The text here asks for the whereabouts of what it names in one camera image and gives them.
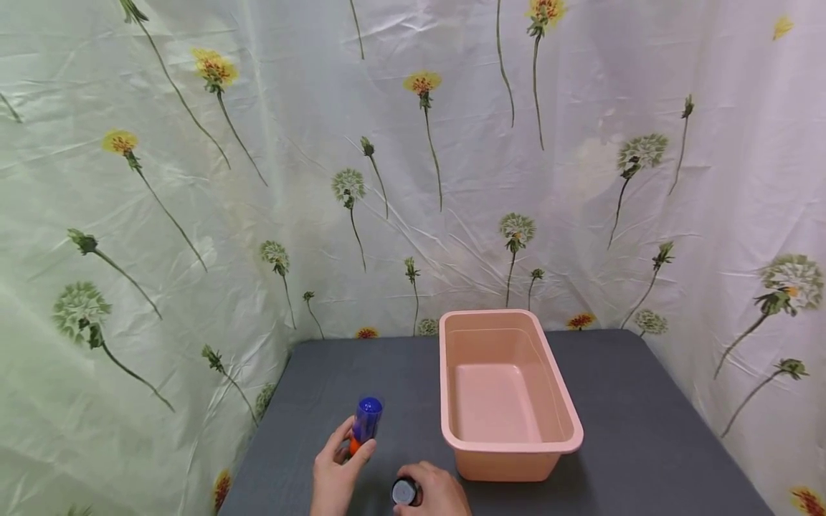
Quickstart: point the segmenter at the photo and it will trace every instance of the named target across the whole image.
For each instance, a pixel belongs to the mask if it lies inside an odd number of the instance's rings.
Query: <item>small bottle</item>
[[[356,407],[353,435],[350,437],[350,456],[356,454],[362,444],[374,439],[378,433],[378,420],[382,418],[382,402],[374,396],[365,396]]]
[[[393,482],[393,488],[390,492],[395,505],[410,505],[417,507],[421,505],[422,492],[421,486],[409,476],[397,478]]]

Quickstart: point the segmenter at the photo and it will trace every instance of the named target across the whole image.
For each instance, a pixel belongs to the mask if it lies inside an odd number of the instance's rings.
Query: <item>gray tabletop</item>
[[[547,335],[585,441],[545,482],[463,481],[474,516],[771,516],[642,339],[624,330]],[[455,473],[439,426],[436,338],[309,342],[296,347],[221,516],[306,515],[313,458],[372,392],[386,408],[349,515],[391,514],[390,488],[408,462]]]

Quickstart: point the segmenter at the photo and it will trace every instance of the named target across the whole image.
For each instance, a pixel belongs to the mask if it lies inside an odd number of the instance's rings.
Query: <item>dandelion print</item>
[[[632,308],[631,311],[628,313],[628,316],[625,317],[625,320],[619,326],[619,329],[625,327],[625,324],[628,323],[629,319],[631,319],[631,315],[633,315],[634,312],[637,311],[637,309],[645,301],[645,298],[648,297],[648,294],[651,293],[651,289],[654,288],[654,282],[657,280],[657,275],[660,273],[660,268],[662,268],[662,265],[664,263],[672,263],[674,261],[674,257],[671,254],[669,254],[672,251],[672,249],[674,249],[674,242],[671,240],[669,240],[665,244],[660,244],[660,252],[657,254],[657,256],[651,258],[651,260],[654,262],[654,274],[653,276],[651,276],[651,282],[648,284],[648,289],[645,291],[645,294],[643,294],[643,297],[639,300],[639,302],[636,305],[634,305],[634,308]]]
[[[412,256],[405,258],[405,267],[407,267],[405,276],[407,276],[407,279],[410,280],[411,285],[413,286],[413,295],[415,296],[415,315],[413,316],[413,336],[415,337],[415,323],[419,320],[419,292],[415,288],[415,278],[419,276],[420,271],[415,268],[415,262],[413,261]]]
[[[86,509],[78,509],[74,505],[69,507],[68,513],[66,516],[92,516],[92,507],[88,506]]]
[[[528,287],[528,311],[530,311],[530,292],[534,289],[534,282],[545,278],[545,271],[534,269],[530,272],[530,286]]]
[[[112,354],[103,339],[103,324],[106,322],[106,316],[112,312],[112,306],[103,300],[103,296],[93,283],[77,282],[67,285],[58,296],[53,312],[52,320],[57,324],[60,333],[71,338],[76,344],[87,343],[89,349],[103,349],[116,366],[149,387],[170,410],[175,411],[172,404],[152,384],[123,365]]]
[[[731,416],[729,424],[726,425],[725,430],[723,430],[723,433],[720,434],[721,439],[725,438],[725,436],[729,434],[729,430],[731,430],[731,427],[734,424],[734,420],[737,419],[737,416],[740,415],[740,412],[743,410],[746,404],[749,401],[751,401],[751,399],[754,397],[754,395],[757,394],[759,390],[767,386],[772,380],[774,380],[780,375],[786,375],[791,376],[792,380],[798,381],[803,376],[809,375],[809,373],[806,372],[806,366],[803,364],[803,362],[801,362],[800,360],[795,360],[794,358],[784,358],[780,360],[780,362],[775,365],[775,369],[776,371],[769,375],[769,377],[766,380],[761,381],[760,384],[757,387],[755,387],[753,391],[748,393],[748,396],[746,396],[746,399],[743,400],[743,403],[741,403],[737,410],[734,411],[734,415]]]
[[[218,105],[221,106],[221,112],[224,113],[226,123],[230,126],[235,140],[238,141],[247,158],[249,158],[249,161],[253,164],[253,167],[255,167],[255,172],[258,173],[263,185],[269,187],[261,175],[258,165],[255,164],[255,160],[247,150],[247,146],[244,145],[241,137],[238,136],[238,131],[235,130],[235,126],[232,124],[232,120],[230,120],[230,114],[226,111],[226,106],[224,105],[224,87],[230,86],[238,78],[238,70],[234,64],[214,50],[192,49],[192,55],[195,56],[198,75],[206,80],[204,89],[209,93],[216,94]]]
[[[224,375],[227,380],[230,381],[232,386],[241,394],[241,397],[244,398],[244,402],[247,404],[247,408],[249,408],[249,415],[253,418],[253,423],[256,427],[258,427],[258,420],[255,418],[255,410],[253,410],[253,406],[249,404],[249,400],[247,400],[246,394],[244,391],[241,390],[241,387],[235,381],[235,379],[230,376],[226,369],[224,368],[224,364],[221,361],[221,355],[215,352],[212,348],[210,348],[209,344],[204,344],[203,349],[201,350],[201,356],[204,357],[206,360],[209,361],[209,368],[215,369],[220,374]]]
[[[316,322],[316,326],[318,326],[318,332],[321,334],[321,340],[324,339],[324,330],[321,329],[321,324],[318,323],[318,319],[316,318],[316,314],[312,313],[312,307],[310,306],[310,299],[316,297],[315,292],[313,291],[306,291],[304,292],[304,302],[307,303],[307,310],[310,312],[310,316]]]
[[[362,144],[362,151],[367,158],[370,158],[370,163],[373,164],[373,170],[376,171],[376,177],[378,178],[378,184],[382,187],[382,195],[384,196],[384,218],[390,219],[390,208],[387,205],[387,192],[384,191],[384,182],[382,182],[382,176],[378,173],[378,167],[376,166],[376,159],[373,157],[373,154],[376,152],[376,148],[373,147],[373,144],[370,143],[370,140],[367,139],[367,136],[362,136],[361,139]]]
[[[565,15],[564,0],[530,0],[530,9],[525,13],[532,23],[528,35],[534,38],[534,104],[536,105],[536,123],[539,126],[539,147],[545,150],[542,140],[542,116],[539,114],[539,97],[536,93],[536,58],[539,55],[539,41],[545,36],[548,25],[556,26]]]
[[[75,230],[70,228],[69,239],[71,239],[72,242],[74,242],[74,244],[78,246],[78,250],[83,256],[86,256],[90,253],[98,256],[101,260],[108,263],[110,267],[118,271],[121,275],[123,275],[123,277],[129,280],[129,283],[134,285],[135,288],[138,289],[140,294],[144,297],[144,299],[146,299],[146,302],[148,302],[152,306],[152,310],[154,310],[155,314],[157,314],[160,319],[163,319],[160,312],[158,311],[158,307],[155,305],[154,302],[152,302],[150,297],[146,295],[144,289],[140,288],[138,282],[136,282],[135,279],[132,278],[132,276],[127,274],[126,271],[120,268],[114,261],[112,261],[112,259],[109,258],[103,251],[97,248],[97,240],[95,239],[94,235],[85,234],[81,230]]]
[[[614,241],[614,232],[617,229],[617,224],[620,222],[622,197],[625,194],[625,188],[628,186],[628,182],[631,181],[634,174],[640,170],[657,167],[660,164],[660,160],[667,146],[668,138],[657,133],[652,133],[628,140],[619,149],[617,169],[622,170],[619,176],[623,178],[625,182],[622,185],[622,190],[619,191],[617,212],[614,216],[614,227],[611,229],[611,236],[608,239],[608,249],[611,249],[611,243]]]
[[[642,337],[645,334],[662,335],[668,331],[668,321],[665,317],[657,315],[648,308],[640,310],[634,316],[634,322],[643,331],[639,334]]]
[[[232,477],[230,470],[224,470],[215,479],[215,484],[212,486],[212,513],[217,515],[224,504],[226,496],[230,493],[232,487]]]
[[[167,210],[163,202],[160,201],[158,194],[156,194],[152,189],[152,186],[150,186],[149,181],[146,180],[146,177],[144,176],[143,172],[143,165],[140,164],[140,160],[135,156],[134,151],[137,145],[137,136],[133,135],[128,130],[110,130],[106,134],[106,136],[103,137],[103,142],[101,142],[101,147],[103,148],[103,150],[106,150],[114,154],[119,154],[126,158],[126,162],[129,164],[129,168],[138,173],[140,179],[143,180],[146,187],[149,188],[152,197],[154,197],[154,199],[158,202],[161,209],[164,210],[166,216],[172,221],[173,224],[175,224],[175,227],[178,228],[178,232],[181,234],[181,236],[183,236],[183,239],[186,240],[187,245],[192,250],[192,252],[195,253],[195,256],[197,256],[198,261],[201,262],[201,266],[204,267],[204,271],[206,272],[207,265],[204,263],[203,258],[201,258],[201,254],[199,254],[197,249],[195,249],[195,246],[192,245],[192,241],[189,239],[186,232],[183,230],[178,221],[175,220],[175,217],[173,217],[172,214],[169,213],[169,210]]]
[[[83,345],[85,339],[78,328],[80,321],[102,324],[112,313],[112,305],[106,303],[92,282],[77,282],[64,287],[52,311],[52,320],[60,333]]]
[[[817,493],[808,487],[795,487],[790,490],[791,503],[805,516],[826,516],[826,504]]]
[[[365,326],[356,332],[356,338],[378,338],[378,330],[372,326]]]
[[[436,319],[422,319],[419,322],[419,335],[422,337],[436,337],[439,335],[439,321]]]
[[[439,87],[442,78],[436,72],[422,70],[413,73],[405,79],[406,90],[412,91],[419,96],[419,109],[425,110],[425,127],[427,128],[427,141],[430,143],[430,153],[433,154],[433,165],[436,167],[436,180],[439,182],[439,211],[442,211],[442,173],[439,169],[439,160],[436,158],[436,151],[433,148],[433,139],[430,137],[430,101],[433,98],[430,92]]]
[[[686,97],[686,107],[682,110],[681,118],[686,122],[683,124],[682,127],[682,145],[680,145],[680,158],[676,162],[676,172],[674,173],[674,184],[672,184],[671,189],[668,191],[668,195],[671,195],[674,192],[674,187],[676,186],[677,180],[680,178],[680,167],[682,166],[682,157],[686,154],[686,135],[688,134],[688,117],[691,116],[691,113],[694,111],[694,101],[691,99],[691,95]]]
[[[284,281],[284,293],[287,294],[287,305],[290,307],[290,320],[292,329],[296,329],[296,317],[292,313],[292,301],[290,301],[290,289],[287,286],[287,273],[290,272],[290,257],[283,245],[272,240],[267,240],[261,244],[261,259],[273,265],[273,272],[281,276]]]
[[[364,199],[364,176],[358,170],[345,168],[335,174],[333,178],[333,193],[338,201],[344,201],[344,207],[350,212],[350,224],[353,225],[353,233],[356,235],[358,248],[362,254],[362,265],[364,271],[367,272],[367,262],[364,261],[364,247],[361,245],[361,239],[358,237],[358,231],[356,230],[356,221],[353,218],[353,208],[356,201]]]
[[[781,16],[777,19],[777,23],[775,23],[775,30],[774,36],[771,38],[772,41],[777,41],[781,37],[785,36],[792,28],[794,28],[795,23],[786,15]]]
[[[591,326],[595,320],[596,317],[594,317],[593,314],[585,312],[579,315],[574,315],[571,319],[568,320],[567,324],[565,325],[568,327],[568,329],[582,331],[584,328]]]
[[[820,306],[824,291],[823,273],[805,254],[782,254],[760,269],[760,275],[763,286],[771,291],[754,298],[754,305],[760,306],[760,317],[725,349],[714,378],[720,374],[726,357],[770,315],[783,311],[795,317],[799,310],[816,310]]]
[[[353,0],[350,0],[350,10],[353,11],[353,21],[356,22],[356,34],[358,34],[358,49],[361,51],[362,61],[364,61],[364,45],[361,41],[361,29],[358,28],[358,17],[356,16],[356,6],[353,4]]]
[[[508,98],[510,99],[510,128],[512,129],[516,117],[516,109],[514,108],[514,94],[510,90],[510,82],[505,73],[505,62],[502,60],[502,39],[499,36],[499,17],[501,10],[502,0],[496,0],[496,52],[499,54],[499,71],[502,74],[502,80],[505,81],[505,88],[508,89]]]
[[[132,0],[120,0],[120,2],[121,2],[121,7],[123,7],[123,11],[126,14],[126,19],[124,20],[124,22],[125,23],[135,22],[135,23],[138,24],[140,29],[144,32],[144,36],[146,36],[146,38],[150,41],[150,45],[152,45],[152,50],[154,51],[155,56],[158,58],[158,62],[160,63],[160,68],[164,71],[164,75],[166,76],[166,80],[169,81],[169,84],[172,86],[172,89],[175,90],[175,93],[178,94],[178,100],[181,101],[181,104],[183,105],[184,109],[187,110],[187,113],[189,113],[189,117],[192,118],[193,122],[195,122],[195,125],[197,126],[197,128],[200,129],[201,132],[204,135],[206,135],[206,137],[209,138],[210,141],[213,144],[215,144],[215,146],[221,152],[221,156],[223,156],[224,161],[226,162],[226,166],[229,167],[230,169],[232,169],[232,167],[230,166],[230,160],[226,157],[226,154],[224,154],[224,150],[221,148],[220,145],[218,145],[218,142],[215,140],[215,138],[213,138],[212,135],[209,134],[209,131],[204,129],[204,126],[201,125],[201,122],[199,122],[198,119],[195,117],[195,113],[193,113],[192,110],[189,108],[189,105],[187,104],[187,101],[185,101],[183,99],[183,94],[181,93],[181,90],[178,89],[178,86],[175,85],[175,82],[169,76],[169,72],[166,69],[166,64],[164,63],[164,58],[162,58],[160,56],[160,51],[158,51],[158,47],[155,45],[154,40],[152,39],[152,36],[150,36],[149,32],[146,30],[146,27],[144,26],[144,21],[149,21],[150,19],[148,17],[146,17],[146,15],[143,12],[138,10],[138,7],[135,5],[135,3]]]
[[[14,111],[14,108],[12,107],[12,104],[10,104],[8,100],[6,100],[6,97],[2,93],[0,93],[0,100],[2,100],[2,103],[6,105],[9,112],[12,113],[12,117],[14,118],[14,121],[17,122],[18,124],[22,124],[23,119],[20,118],[20,115],[17,114],[17,111]]]
[[[516,253],[525,249],[526,244],[534,237],[536,226],[534,220],[518,213],[509,213],[499,221],[499,232],[508,239],[505,247],[510,251],[510,271],[508,271],[508,285],[505,293],[505,308],[510,302],[510,278],[513,275]]]
[[[261,389],[259,392],[258,397],[255,398],[255,418],[258,421],[263,419],[263,415],[267,412],[267,408],[269,407],[269,402],[273,398],[273,393],[275,392],[275,384],[268,383]]]

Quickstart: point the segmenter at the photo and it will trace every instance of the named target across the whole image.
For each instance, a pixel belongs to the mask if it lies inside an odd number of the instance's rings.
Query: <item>pink plastic basin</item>
[[[439,322],[442,434],[467,480],[537,482],[582,445],[582,424],[539,320],[525,310]]]

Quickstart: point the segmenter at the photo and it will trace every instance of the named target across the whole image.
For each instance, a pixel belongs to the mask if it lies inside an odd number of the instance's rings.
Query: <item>yellow flower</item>
[[[218,514],[218,511],[224,504],[226,495],[230,492],[230,487],[232,487],[230,470],[224,470],[218,475],[215,484],[212,486],[212,507],[215,510],[215,514]]]
[[[410,77],[405,79],[405,89],[414,92],[418,96],[422,96],[439,87],[442,83],[442,78],[436,72],[428,72],[422,70],[413,73]]]
[[[792,27],[795,26],[795,23],[785,14],[777,19],[777,23],[775,23],[775,35],[771,38],[772,41],[779,40],[781,37],[786,35],[786,32],[791,31]]]
[[[808,487],[794,487],[790,490],[791,503],[806,516],[824,516],[826,505],[817,493]]]
[[[583,329],[591,326],[596,317],[593,314],[583,313],[579,315],[574,315],[568,322],[567,327],[568,329]]]
[[[565,0],[530,0],[530,10],[525,13],[528,18],[535,18],[546,26],[549,22],[557,25],[565,15]]]
[[[138,146],[138,137],[128,130],[113,129],[106,133],[101,142],[103,150],[126,156]]]
[[[192,55],[197,60],[198,75],[210,85],[230,86],[238,78],[235,65],[214,50],[192,49]]]
[[[372,326],[365,326],[356,332],[356,338],[376,338],[378,330]]]

